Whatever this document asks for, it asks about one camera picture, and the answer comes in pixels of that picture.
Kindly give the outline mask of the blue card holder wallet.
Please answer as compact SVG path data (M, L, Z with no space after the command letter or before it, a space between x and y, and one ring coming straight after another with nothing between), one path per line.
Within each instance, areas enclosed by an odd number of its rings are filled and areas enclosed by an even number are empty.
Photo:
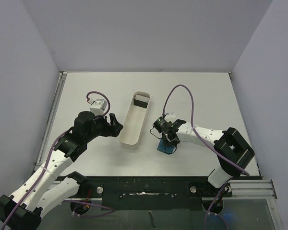
M159 144L158 144L158 147L157 147L157 150L162 152L162 153L165 153L167 155L171 155L173 154L175 151L176 151L177 147L173 146L173 145L170 145L170 146L167 146L165 147L163 145L163 142L162 140L160 140Z

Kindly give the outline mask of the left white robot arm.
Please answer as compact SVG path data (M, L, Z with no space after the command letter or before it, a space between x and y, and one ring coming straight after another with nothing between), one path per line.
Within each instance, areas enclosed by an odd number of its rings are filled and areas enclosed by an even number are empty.
M50 188L57 177L87 150L93 139L117 137L123 129L114 113L95 116L90 111L78 114L74 125L52 144L46 161L11 195L0 197L2 229L35 230L42 218L70 196L82 197L88 191L87 178L72 172L59 185Z

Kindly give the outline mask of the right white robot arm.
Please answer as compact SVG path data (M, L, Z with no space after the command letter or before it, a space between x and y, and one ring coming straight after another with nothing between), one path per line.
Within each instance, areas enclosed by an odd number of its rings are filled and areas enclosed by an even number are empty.
M210 196L219 193L221 186L231 178L242 174L249 175L246 167L255 153L235 128L214 130L194 127L184 120L177 119L172 122L162 116L153 123L153 128L162 134L161 140L165 146L176 147L181 142L203 144L217 155L219 167L210 173L204 184L204 190Z

